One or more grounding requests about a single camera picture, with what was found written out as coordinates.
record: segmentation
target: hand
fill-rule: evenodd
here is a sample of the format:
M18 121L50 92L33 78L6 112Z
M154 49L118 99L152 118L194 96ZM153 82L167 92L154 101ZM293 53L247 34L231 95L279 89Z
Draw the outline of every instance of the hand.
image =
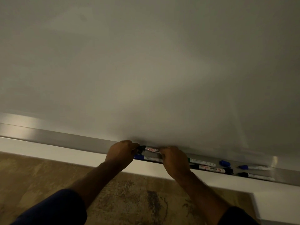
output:
M123 170L133 161L138 146L138 143L132 143L131 140L122 140L115 143L108 150L105 161L112 162Z
M191 173L186 154L177 147L159 149L163 157L163 166L168 174L179 182Z

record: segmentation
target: green marker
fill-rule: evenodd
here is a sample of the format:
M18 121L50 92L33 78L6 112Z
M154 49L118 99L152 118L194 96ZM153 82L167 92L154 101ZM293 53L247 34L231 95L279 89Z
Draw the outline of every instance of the green marker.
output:
M200 165L216 166L216 164L213 163L213 162L205 162L205 161L202 161L202 160L196 160L196 159L191 159L191 158L188 158L188 161L190 163L196 163L196 164L200 164Z

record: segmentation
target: floor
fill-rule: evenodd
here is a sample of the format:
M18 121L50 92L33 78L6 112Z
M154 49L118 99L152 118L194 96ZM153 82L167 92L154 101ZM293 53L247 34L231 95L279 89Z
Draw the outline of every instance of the floor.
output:
M0 225L83 177L91 167L0 153ZM248 193L215 189L255 217ZM175 181L121 172L88 209L86 224L205 224Z

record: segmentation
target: forearm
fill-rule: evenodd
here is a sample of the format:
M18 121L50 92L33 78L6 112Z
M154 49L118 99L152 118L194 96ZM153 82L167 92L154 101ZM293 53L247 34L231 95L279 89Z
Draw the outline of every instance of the forearm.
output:
M113 162L103 162L90 171L85 177L73 183L69 189L77 192L88 208L104 186L122 169Z
M217 225L230 204L190 172L176 180L190 196L209 225Z

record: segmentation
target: blue sleeve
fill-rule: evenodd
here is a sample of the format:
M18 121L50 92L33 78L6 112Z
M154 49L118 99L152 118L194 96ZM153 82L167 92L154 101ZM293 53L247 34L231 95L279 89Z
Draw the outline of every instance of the blue sleeve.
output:
M78 193L63 189L22 213L11 225L83 225L86 218L85 205Z
M218 225L259 225L243 209L230 207L220 219Z

